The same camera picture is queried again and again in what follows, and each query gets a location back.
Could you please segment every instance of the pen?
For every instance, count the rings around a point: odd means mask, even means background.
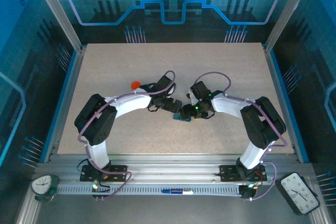
[[[162,193],[163,194],[186,194],[186,195],[194,194],[194,192],[191,191],[190,189],[163,189]]]

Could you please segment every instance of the beige work surface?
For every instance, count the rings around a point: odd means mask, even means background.
[[[72,98],[58,154],[84,154],[77,141],[76,116],[89,98],[131,91],[133,81],[157,82],[167,70],[176,73],[173,98],[189,103],[187,94],[195,79],[209,71],[230,76],[228,94],[242,98],[268,97],[281,109],[260,43],[174,43],[174,44],[89,44]],[[223,90],[228,82],[212,74],[201,80],[212,90]],[[241,154],[249,143],[244,123],[234,116],[217,113],[210,120],[173,120],[173,114],[158,110],[136,110],[117,118],[107,139],[109,154],[207,153]],[[274,148],[274,153],[293,153]]]

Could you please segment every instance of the clock face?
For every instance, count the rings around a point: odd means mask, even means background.
[[[32,183],[32,189],[36,194],[45,194],[51,186],[51,176],[45,175],[37,178]]]
[[[305,215],[319,206],[316,197],[297,173],[282,179],[281,185],[302,214]]]

